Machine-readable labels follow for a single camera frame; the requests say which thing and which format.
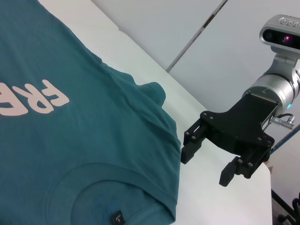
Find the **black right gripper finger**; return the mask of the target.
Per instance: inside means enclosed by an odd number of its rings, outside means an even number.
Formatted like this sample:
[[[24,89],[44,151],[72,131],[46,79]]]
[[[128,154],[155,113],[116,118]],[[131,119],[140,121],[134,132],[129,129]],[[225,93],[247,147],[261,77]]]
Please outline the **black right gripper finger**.
[[[257,168],[270,157],[270,149],[258,151],[253,150],[236,156],[222,170],[219,185],[227,187],[235,175],[243,175],[244,178],[250,179]]]
[[[190,128],[184,132],[183,148],[180,161],[187,164],[201,148],[202,142],[207,137],[208,125],[199,118]]]

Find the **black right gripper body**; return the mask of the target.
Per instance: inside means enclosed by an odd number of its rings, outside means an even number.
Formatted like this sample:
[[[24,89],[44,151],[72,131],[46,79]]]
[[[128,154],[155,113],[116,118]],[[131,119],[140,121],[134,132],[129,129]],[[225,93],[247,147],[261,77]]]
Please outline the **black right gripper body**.
[[[205,136],[209,141],[241,156],[248,150],[266,151],[274,144],[274,138],[262,126],[276,108],[276,103],[246,94],[227,112],[204,111],[200,119],[207,127]]]

